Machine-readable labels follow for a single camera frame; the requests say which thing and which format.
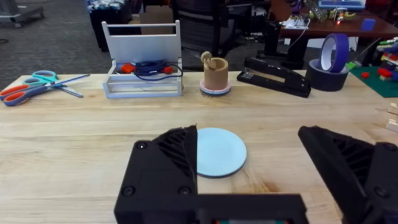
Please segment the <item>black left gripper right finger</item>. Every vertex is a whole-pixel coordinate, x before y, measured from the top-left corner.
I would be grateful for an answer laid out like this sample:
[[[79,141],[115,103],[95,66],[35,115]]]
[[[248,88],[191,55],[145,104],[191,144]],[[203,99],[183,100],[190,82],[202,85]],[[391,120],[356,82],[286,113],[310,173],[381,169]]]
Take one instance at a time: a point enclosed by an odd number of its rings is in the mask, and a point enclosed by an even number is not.
[[[343,223],[397,223],[397,146],[318,126],[298,136],[341,210]]]

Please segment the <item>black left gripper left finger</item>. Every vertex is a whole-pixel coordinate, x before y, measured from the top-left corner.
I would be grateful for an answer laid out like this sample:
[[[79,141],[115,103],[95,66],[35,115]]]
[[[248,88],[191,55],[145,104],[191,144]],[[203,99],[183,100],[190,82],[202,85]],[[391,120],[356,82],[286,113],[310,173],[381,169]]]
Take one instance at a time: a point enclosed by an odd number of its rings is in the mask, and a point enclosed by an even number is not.
[[[173,128],[134,143],[114,206],[117,223],[194,223],[189,211],[172,211],[162,196],[197,194],[197,127]]]

